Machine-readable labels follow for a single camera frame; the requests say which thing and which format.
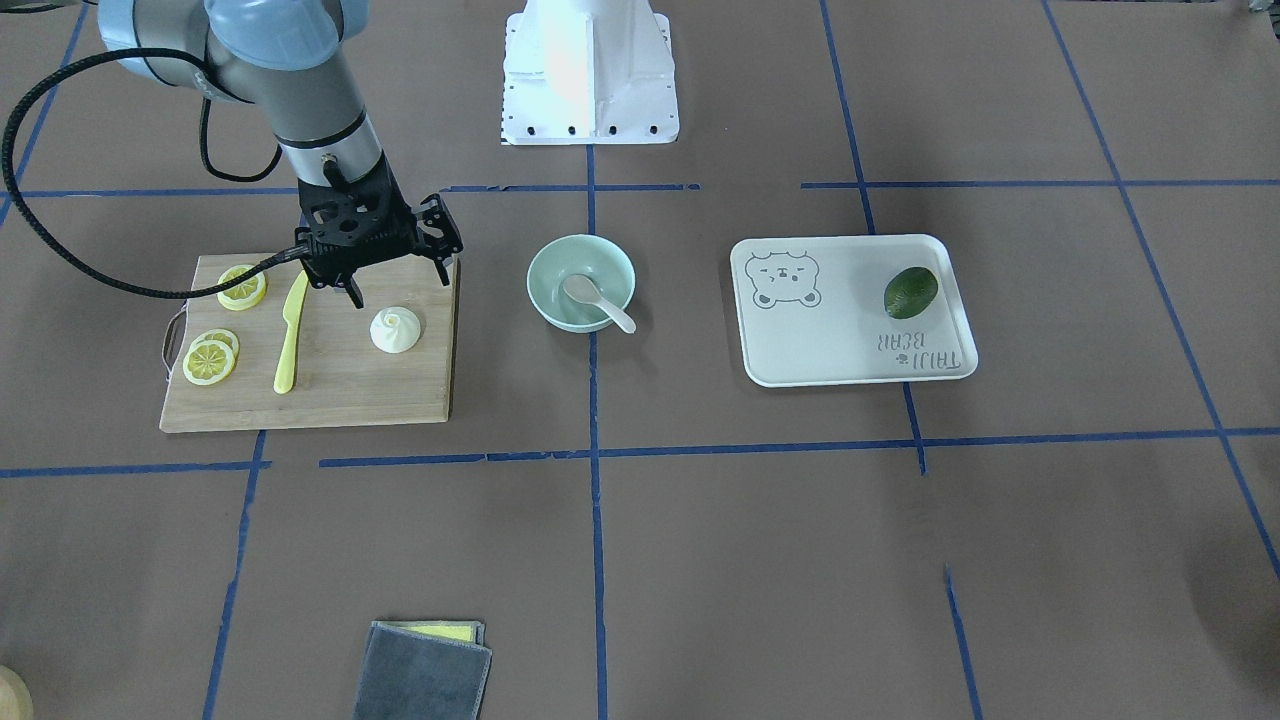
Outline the yellow plastic knife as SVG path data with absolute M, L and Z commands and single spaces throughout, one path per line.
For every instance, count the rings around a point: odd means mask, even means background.
M 285 323 L 285 333 L 282 341 L 276 370 L 273 378 L 273 391 L 276 395 L 287 395 L 294 387 L 297 369 L 297 351 L 300 340 L 300 320 L 305 306 L 305 297 L 310 288 L 306 272 L 301 272 L 291 284 L 282 309 Z

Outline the white ceramic spoon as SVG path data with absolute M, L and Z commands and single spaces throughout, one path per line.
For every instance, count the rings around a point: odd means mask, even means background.
M 636 322 L 621 306 L 609 301 L 590 277 L 567 275 L 561 288 L 575 302 L 600 309 L 623 333 L 636 332 Z

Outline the bamboo cutting board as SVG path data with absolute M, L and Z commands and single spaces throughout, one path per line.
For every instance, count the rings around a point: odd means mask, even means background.
M 174 366 L 160 429 L 166 433 L 333 427 L 378 427 L 445 421 L 451 416 L 460 264 L 451 282 L 439 281 L 426 259 L 406 256 L 364 268 L 355 279 L 365 305 L 353 307 L 339 290 L 310 290 L 300 315 L 294 387 L 273 388 L 285 338 L 282 315 L 300 274 L 289 263 L 266 272 L 264 300 L 232 311 L 212 296 L 186 306 L 186 332 L 177 346 L 184 354 L 201 333 L 223 328 L 239 341 L 234 370 L 212 386 L 196 386 Z M 385 354 L 370 337 L 375 315 L 406 307 L 420 320 L 417 342 L 402 354 Z

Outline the mint green bowl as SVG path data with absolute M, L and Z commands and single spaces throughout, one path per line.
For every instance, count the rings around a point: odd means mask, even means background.
M 552 241 L 530 261 L 526 290 L 532 306 L 550 325 L 573 333 L 617 325 L 636 331 L 626 313 L 636 290 L 628 255 L 595 234 L 571 234 Z

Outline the grey yellow sponge cloth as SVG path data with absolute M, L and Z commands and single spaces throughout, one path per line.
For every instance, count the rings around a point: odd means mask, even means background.
M 353 719 L 477 719 L 492 666 L 476 620 L 371 623 Z

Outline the lemon slice upper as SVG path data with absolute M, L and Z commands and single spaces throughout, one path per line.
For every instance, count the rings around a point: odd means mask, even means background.
M 246 311 L 257 306 L 268 291 L 268 278 L 261 272 L 253 272 L 248 264 L 238 264 L 225 269 L 218 278 L 219 284 L 236 281 L 232 287 L 216 293 L 218 302 L 233 313 Z

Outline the white bear print tray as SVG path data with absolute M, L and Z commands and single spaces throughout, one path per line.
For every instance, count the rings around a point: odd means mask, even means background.
M 937 295 L 893 318 L 884 291 L 922 266 Z M 945 245 L 929 234 L 750 238 L 730 254 L 742 364 L 765 388 L 951 380 L 977 343 Z

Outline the lemon slice lower front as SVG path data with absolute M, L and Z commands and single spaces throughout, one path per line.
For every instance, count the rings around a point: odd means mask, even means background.
M 195 342 L 180 364 L 186 379 L 193 386 L 214 386 L 236 369 L 236 352 L 220 340 Z

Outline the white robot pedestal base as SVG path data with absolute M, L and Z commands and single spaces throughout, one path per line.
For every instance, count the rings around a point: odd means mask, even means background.
M 672 32 L 648 1 L 527 1 L 506 19 L 500 141 L 672 143 Z

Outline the lemon slice lower back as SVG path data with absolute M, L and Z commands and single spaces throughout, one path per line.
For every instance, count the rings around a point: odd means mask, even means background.
M 227 345 L 230 348 L 230 352 L 233 355 L 238 355 L 239 350 L 241 350 L 241 342 L 239 342 L 238 336 L 234 332 L 228 331 L 225 328 L 215 328 L 215 329 L 205 331 L 196 340 L 200 341 L 200 342 L 204 342 L 204 341 L 223 342 L 224 345 Z

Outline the lemon slice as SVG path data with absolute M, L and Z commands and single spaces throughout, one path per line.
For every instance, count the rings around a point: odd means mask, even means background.
M 220 340 L 195 342 L 180 364 L 186 379 L 193 386 L 214 386 L 236 369 L 236 352 Z
M 219 284 L 236 281 L 232 287 L 216 293 L 218 302 L 233 313 L 246 311 L 257 306 L 268 291 L 268 278 L 261 272 L 253 272 L 248 264 L 238 264 L 225 269 L 218 278 Z
M 239 350 L 241 350 L 241 342 L 239 342 L 238 336 L 234 332 L 228 331 L 225 328 L 215 328 L 215 329 L 205 331 L 196 340 L 200 341 L 200 342 L 204 342 L 204 341 L 223 342 L 224 345 L 227 345 L 230 348 L 230 352 L 233 355 L 238 355 Z

